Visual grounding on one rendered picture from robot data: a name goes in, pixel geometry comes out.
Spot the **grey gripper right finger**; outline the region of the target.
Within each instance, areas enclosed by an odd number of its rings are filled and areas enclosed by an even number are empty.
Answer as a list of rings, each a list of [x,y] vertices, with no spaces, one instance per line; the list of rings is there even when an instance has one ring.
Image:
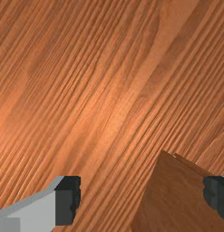
[[[206,176],[203,185],[205,201],[224,219],[224,176]]]

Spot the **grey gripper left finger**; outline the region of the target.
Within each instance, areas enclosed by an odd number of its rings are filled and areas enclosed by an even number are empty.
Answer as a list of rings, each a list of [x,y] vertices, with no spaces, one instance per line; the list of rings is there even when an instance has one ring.
[[[52,232],[70,226],[81,201],[81,178],[58,176],[44,190],[0,210],[0,232]]]

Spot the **brown wooden door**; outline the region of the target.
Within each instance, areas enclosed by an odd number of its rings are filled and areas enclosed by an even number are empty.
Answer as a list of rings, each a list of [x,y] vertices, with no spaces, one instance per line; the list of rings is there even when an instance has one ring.
[[[203,197],[214,176],[178,154],[162,151],[131,223],[132,232],[224,232],[224,219]]]

